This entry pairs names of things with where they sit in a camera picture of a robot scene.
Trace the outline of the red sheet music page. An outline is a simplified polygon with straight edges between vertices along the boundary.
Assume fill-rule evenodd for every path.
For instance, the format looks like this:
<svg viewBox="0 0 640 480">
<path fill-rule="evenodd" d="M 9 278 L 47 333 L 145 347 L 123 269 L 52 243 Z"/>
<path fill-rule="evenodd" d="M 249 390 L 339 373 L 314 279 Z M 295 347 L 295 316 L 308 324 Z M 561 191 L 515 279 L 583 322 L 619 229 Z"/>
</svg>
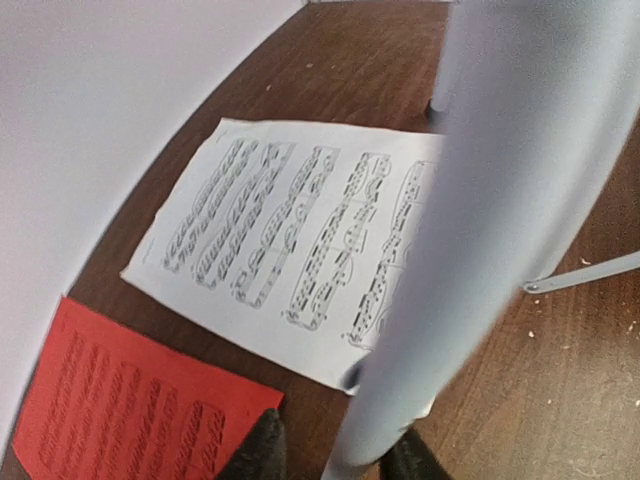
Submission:
<svg viewBox="0 0 640 480">
<path fill-rule="evenodd" d="M 63 298 L 13 449 L 34 479 L 211 479 L 282 400 Z"/>
</svg>

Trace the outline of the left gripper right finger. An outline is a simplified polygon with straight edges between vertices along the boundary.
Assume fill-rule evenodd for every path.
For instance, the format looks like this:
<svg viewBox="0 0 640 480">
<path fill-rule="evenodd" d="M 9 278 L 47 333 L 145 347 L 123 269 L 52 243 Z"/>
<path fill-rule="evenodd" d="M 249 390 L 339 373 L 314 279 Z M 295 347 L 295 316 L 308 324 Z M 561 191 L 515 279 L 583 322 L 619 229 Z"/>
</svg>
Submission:
<svg viewBox="0 0 640 480">
<path fill-rule="evenodd" d="M 408 429 L 379 461 L 382 480 L 450 480 L 419 432 Z"/>
</svg>

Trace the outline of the white perforated music stand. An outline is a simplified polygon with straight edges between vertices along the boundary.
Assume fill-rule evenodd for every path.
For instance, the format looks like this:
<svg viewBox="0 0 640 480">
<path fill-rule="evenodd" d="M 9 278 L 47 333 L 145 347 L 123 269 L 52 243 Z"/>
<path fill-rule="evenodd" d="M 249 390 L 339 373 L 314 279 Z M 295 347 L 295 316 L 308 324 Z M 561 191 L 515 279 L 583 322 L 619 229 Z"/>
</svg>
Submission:
<svg viewBox="0 0 640 480">
<path fill-rule="evenodd" d="M 408 266 L 323 475 L 357 479 L 554 268 L 639 110 L 635 1 L 461 1 L 436 86 L 441 159 Z"/>
</svg>

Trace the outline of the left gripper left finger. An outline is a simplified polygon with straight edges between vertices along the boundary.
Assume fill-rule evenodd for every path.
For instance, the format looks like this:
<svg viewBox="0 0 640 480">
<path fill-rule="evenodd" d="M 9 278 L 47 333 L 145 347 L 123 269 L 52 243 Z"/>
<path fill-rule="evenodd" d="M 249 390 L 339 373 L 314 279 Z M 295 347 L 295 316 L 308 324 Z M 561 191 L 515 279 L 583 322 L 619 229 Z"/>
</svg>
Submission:
<svg viewBox="0 0 640 480">
<path fill-rule="evenodd" d="M 222 469 L 223 479 L 286 478 L 286 434 L 279 411 L 264 411 Z"/>
</svg>

